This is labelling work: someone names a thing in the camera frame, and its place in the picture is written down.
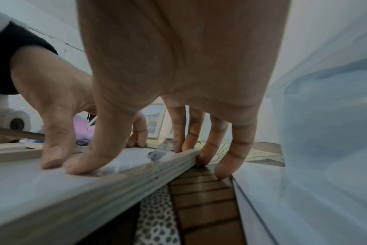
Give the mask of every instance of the wooden frame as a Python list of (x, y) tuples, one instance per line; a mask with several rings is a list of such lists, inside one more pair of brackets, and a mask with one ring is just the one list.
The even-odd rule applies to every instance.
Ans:
[[(37, 150), (28, 151), (37, 154)], [(194, 166), (198, 151), (171, 153), (155, 165), (145, 164), (125, 172), (94, 176), (87, 184), (61, 195), (47, 195), (0, 211), (0, 245), (74, 244)], [(20, 154), (15, 153), (11, 158), (15, 161), (17, 155)], [(27, 164), (34, 165), (37, 160), (18, 160), (11, 164), (31, 161)], [(55, 172), (50, 171), (44, 172), (46, 176)], [(74, 178), (87, 180), (90, 176)]]
[[(159, 116), (156, 120), (155, 115), (158, 114), (157, 107), (160, 107), (160, 112), (159, 112)], [(166, 106), (163, 102), (153, 102), (152, 104), (150, 104), (149, 106), (147, 106), (146, 108), (144, 108), (142, 110), (142, 114), (147, 119), (148, 138), (154, 138), (154, 139), (159, 138), (159, 134), (160, 134), (160, 131), (161, 131), (162, 122), (163, 122), (165, 112), (166, 112)]]

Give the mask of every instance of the hand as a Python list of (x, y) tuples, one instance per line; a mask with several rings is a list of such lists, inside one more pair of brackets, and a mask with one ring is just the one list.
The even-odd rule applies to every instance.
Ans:
[[(200, 164), (211, 160), (232, 123), (229, 152), (215, 169), (218, 178), (231, 175), (254, 141), (288, 8), (289, 0), (78, 0), (99, 125), (93, 147), (65, 163), (67, 172), (109, 163), (124, 147), (135, 113), (162, 96), (176, 151), (194, 147), (203, 112), (210, 113)], [(185, 105), (190, 106), (186, 139)]]
[[(87, 111), (96, 115), (92, 76), (56, 54), (38, 47), (21, 48), (11, 59), (11, 77), (18, 92), (39, 113), (45, 130), (41, 167), (54, 168), (66, 161), (75, 147), (73, 118)], [(144, 147), (145, 117), (138, 113), (130, 146)]]

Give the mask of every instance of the plastic container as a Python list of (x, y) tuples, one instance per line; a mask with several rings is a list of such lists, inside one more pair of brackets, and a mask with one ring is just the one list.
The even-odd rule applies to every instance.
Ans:
[(288, 178), (367, 238), (367, 14), (267, 90)]

